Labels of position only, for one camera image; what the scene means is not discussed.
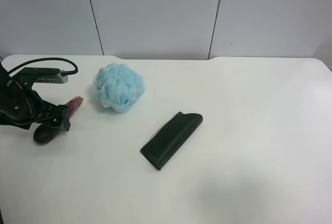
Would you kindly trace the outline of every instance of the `black cable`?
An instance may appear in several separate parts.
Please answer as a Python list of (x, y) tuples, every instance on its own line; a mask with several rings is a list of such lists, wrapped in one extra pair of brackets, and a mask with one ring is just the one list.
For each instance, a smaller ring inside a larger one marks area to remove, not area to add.
[(71, 65), (74, 66), (75, 70), (73, 70), (73, 71), (63, 71), (63, 72), (61, 72), (62, 76), (74, 75), (78, 72), (78, 67), (76, 66), (76, 64), (74, 62), (72, 62), (70, 60), (67, 60), (65, 58), (50, 57), (50, 58), (39, 58), (39, 59), (24, 62), (21, 65), (18, 65), (17, 67), (14, 67), (12, 70), (10, 70), (8, 72), (8, 74), (11, 74), (11, 73), (15, 72), (16, 70), (18, 70), (19, 68), (24, 67), (28, 64), (35, 63), (35, 62), (43, 62), (43, 61), (63, 61), (63, 62), (70, 63)]

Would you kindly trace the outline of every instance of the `white table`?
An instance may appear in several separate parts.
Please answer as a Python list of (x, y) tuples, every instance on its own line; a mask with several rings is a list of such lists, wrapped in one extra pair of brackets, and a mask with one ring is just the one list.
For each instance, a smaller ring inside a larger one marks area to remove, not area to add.
[[(3, 65), (40, 57), (14, 55)], [(34, 89), (54, 104), (85, 100), (71, 130), (46, 146), (32, 142), (37, 125), (0, 127), (5, 224), (332, 223), (332, 73), (322, 62), (61, 57), (79, 73)], [(91, 93), (98, 69), (113, 62), (147, 85), (123, 115)], [(178, 111), (204, 121), (157, 171), (139, 150)]]

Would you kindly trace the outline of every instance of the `blue loofah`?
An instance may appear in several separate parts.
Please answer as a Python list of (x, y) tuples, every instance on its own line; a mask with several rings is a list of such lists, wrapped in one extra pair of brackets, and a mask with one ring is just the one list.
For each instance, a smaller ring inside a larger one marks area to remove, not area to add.
[(112, 63), (102, 67), (94, 84), (102, 105), (119, 113), (129, 111), (145, 92), (144, 78), (125, 64)]

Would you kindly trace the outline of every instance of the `folded black fabric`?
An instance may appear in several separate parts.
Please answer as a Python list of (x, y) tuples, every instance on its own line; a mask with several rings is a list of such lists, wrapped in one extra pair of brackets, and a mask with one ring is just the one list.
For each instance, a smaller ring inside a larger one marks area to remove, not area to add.
[(177, 113), (141, 149), (141, 153), (157, 170), (161, 170), (202, 121), (200, 114)]

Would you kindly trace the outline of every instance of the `white wall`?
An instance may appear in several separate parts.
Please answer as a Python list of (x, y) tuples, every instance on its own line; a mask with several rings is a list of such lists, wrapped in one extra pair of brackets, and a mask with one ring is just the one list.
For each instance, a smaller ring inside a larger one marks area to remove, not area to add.
[(221, 0), (210, 57), (312, 57), (329, 44), (332, 0)]
[(89, 0), (0, 0), (0, 56), (102, 54)]
[(218, 0), (92, 0), (105, 54), (207, 59)]

